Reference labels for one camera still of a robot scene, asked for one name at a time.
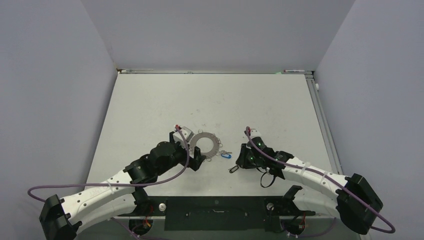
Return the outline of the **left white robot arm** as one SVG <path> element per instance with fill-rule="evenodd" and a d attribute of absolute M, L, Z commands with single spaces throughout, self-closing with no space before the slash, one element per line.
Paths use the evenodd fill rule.
<path fill-rule="evenodd" d="M 188 141 L 194 135 L 177 126 L 169 141 L 158 143 L 107 180 L 72 195 L 48 197 L 39 216 L 46 239 L 73 240 L 86 228 L 118 215 L 145 214 L 149 208 L 145 187 L 163 184 L 159 176 L 177 165 L 197 171 L 206 159 L 198 147 L 190 155 Z"/>

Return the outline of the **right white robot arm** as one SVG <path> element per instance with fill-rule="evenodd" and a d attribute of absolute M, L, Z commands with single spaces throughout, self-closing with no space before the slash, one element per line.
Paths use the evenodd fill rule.
<path fill-rule="evenodd" d="M 340 219 L 360 235 L 368 234 L 376 218 L 381 217 L 383 202 L 362 175 L 328 172 L 291 153 L 267 147 L 259 136 L 241 144 L 236 165 L 241 169 L 262 169 L 275 178 L 297 182 L 329 198 L 326 203 L 289 195 L 282 201 L 283 209 L 289 214 L 298 211 L 323 213 Z"/>

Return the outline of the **key with blue tag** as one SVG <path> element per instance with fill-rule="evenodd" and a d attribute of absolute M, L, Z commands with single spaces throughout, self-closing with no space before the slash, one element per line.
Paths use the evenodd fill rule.
<path fill-rule="evenodd" d="M 220 156 L 222 158 L 231 159 L 232 158 L 232 152 L 221 150 L 220 151 Z"/>

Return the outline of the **key with black tag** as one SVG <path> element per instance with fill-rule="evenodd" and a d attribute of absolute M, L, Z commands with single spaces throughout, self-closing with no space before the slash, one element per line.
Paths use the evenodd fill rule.
<path fill-rule="evenodd" d="M 229 172 L 230 174 L 232 174 L 232 173 L 234 173 L 235 171 L 237 171 L 239 168 L 240 168 L 240 167 L 239 167 L 238 165 L 235 165 L 235 166 L 233 166 L 233 167 L 229 168 L 229 169 L 228 169 L 228 172 Z"/>

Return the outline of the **metal keyring disc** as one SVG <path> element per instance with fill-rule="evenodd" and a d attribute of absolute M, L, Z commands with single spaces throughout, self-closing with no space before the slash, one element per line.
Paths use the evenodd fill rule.
<path fill-rule="evenodd" d="M 223 146 L 221 139 L 215 133 L 203 131 L 202 129 L 198 130 L 189 144 L 192 156 L 195 153 L 195 147 L 197 147 L 208 162 L 221 154 L 221 147 Z"/>

